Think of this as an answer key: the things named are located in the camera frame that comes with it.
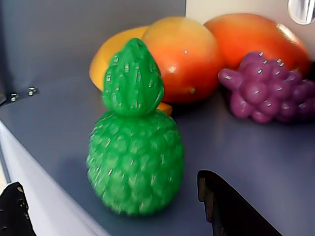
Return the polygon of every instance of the plastic fruit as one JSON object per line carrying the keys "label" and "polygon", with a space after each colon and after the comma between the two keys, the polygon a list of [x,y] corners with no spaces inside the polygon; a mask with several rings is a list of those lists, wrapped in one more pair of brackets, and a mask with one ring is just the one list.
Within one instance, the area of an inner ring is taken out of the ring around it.
{"label": "plastic fruit", "polygon": [[311,59],[304,44],[284,25],[255,14],[227,14],[205,23],[217,38],[226,67],[237,69],[248,52],[281,58],[290,70],[309,72]]}
{"label": "plastic fruit", "polygon": [[[100,91],[103,91],[104,74],[113,55],[119,52],[132,38],[141,38],[147,28],[148,26],[143,26],[120,32],[108,39],[98,50],[90,66],[90,78]],[[157,108],[169,116],[172,114],[173,109],[168,104],[161,103]]]}
{"label": "plastic fruit", "polygon": [[267,60],[262,53],[247,54],[238,71],[223,69],[220,83],[232,92],[230,107],[238,118],[258,123],[315,118],[315,83],[289,71],[280,60]]}
{"label": "plastic fruit", "polygon": [[152,24],[142,40],[155,58],[165,85],[163,101],[188,104],[210,96],[224,62],[213,35],[197,21],[167,17]]}
{"label": "plastic fruit", "polygon": [[110,111],[90,136],[88,178],[113,211],[152,214],[180,189],[185,151],[175,121],[156,110],[163,81],[140,39],[113,56],[104,83],[103,102]]}

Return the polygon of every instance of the green plastic pineapple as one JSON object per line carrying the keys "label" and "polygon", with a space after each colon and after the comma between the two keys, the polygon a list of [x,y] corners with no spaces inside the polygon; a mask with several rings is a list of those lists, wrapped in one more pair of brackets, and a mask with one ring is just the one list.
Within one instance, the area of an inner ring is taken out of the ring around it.
{"label": "green plastic pineapple", "polygon": [[91,132],[86,160],[95,193],[117,213],[152,214],[180,189],[185,151],[175,121],[157,110],[163,96],[152,55],[140,39],[130,40],[105,73],[110,111]]}

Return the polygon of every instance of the white panel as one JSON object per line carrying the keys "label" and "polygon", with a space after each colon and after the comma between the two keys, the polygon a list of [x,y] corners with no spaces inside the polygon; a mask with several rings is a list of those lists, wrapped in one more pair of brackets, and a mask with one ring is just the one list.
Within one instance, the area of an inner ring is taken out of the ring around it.
{"label": "white panel", "polygon": [[315,60],[315,22],[302,26],[291,20],[287,0],[187,0],[186,16],[205,23],[213,17],[228,13],[255,13],[282,23],[307,46]]}

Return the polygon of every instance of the grapes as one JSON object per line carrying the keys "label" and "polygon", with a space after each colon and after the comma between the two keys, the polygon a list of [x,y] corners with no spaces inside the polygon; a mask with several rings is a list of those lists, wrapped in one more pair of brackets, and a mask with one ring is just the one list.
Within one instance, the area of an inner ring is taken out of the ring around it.
{"label": "grapes", "polygon": [[223,69],[218,73],[219,82],[227,89],[234,91],[240,87],[243,82],[243,76],[235,70]]}
{"label": "grapes", "polygon": [[238,118],[257,123],[315,119],[315,82],[289,71],[281,60],[248,53],[239,70],[223,69],[218,79],[230,91],[231,111]]}
{"label": "grapes", "polygon": [[267,99],[268,88],[264,83],[247,81],[242,84],[240,93],[247,102],[257,105]]}
{"label": "grapes", "polygon": [[292,101],[285,101],[281,104],[280,115],[284,118],[292,118],[297,112],[297,106]]}
{"label": "grapes", "polygon": [[258,109],[264,114],[275,116],[280,109],[280,102],[274,97],[270,97],[258,106]]}
{"label": "grapes", "polygon": [[244,80],[264,82],[270,80],[272,67],[268,64],[253,61],[244,66],[241,71],[243,72]]}
{"label": "grapes", "polygon": [[248,53],[246,56],[243,57],[239,70],[244,69],[247,64],[252,63],[253,61],[265,63],[267,60],[262,53],[258,52]]}
{"label": "grapes", "polygon": [[258,123],[267,123],[272,120],[272,116],[265,115],[260,111],[254,111],[252,114],[252,119]]}
{"label": "grapes", "polygon": [[307,97],[315,96],[315,83],[310,80],[302,80],[302,84],[307,88]]}
{"label": "grapes", "polygon": [[271,80],[279,79],[285,80],[288,76],[289,70],[283,62],[276,60],[269,60],[268,64],[271,66]]}
{"label": "grapes", "polygon": [[307,99],[305,102],[298,105],[298,113],[304,119],[312,112],[312,100]]}
{"label": "grapes", "polygon": [[302,75],[297,70],[291,70],[285,81],[289,82],[292,86],[299,85],[302,82]]}
{"label": "grapes", "polygon": [[269,88],[270,94],[281,100],[287,99],[291,96],[292,93],[290,83],[279,79],[274,79],[270,81]]}
{"label": "grapes", "polygon": [[307,87],[306,85],[298,85],[293,89],[292,92],[292,99],[296,102],[296,103],[302,103],[307,96]]}
{"label": "grapes", "polygon": [[247,118],[253,112],[253,107],[246,102],[238,91],[231,96],[231,111],[238,118]]}

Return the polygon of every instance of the yellow fruit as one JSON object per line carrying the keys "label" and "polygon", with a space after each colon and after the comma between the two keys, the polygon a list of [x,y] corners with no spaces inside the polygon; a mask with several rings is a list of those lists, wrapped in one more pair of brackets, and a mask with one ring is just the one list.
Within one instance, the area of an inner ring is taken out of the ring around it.
{"label": "yellow fruit", "polygon": [[[103,91],[104,74],[108,68],[112,56],[116,52],[119,52],[132,38],[141,38],[147,28],[148,26],[142,26],[120,32],[109,38],[95,54],[90,66],[90,78],[92,83],[100,91]],[[173,111],[173,108],[165,103],[160,103],[157,108],[169,116]]]}

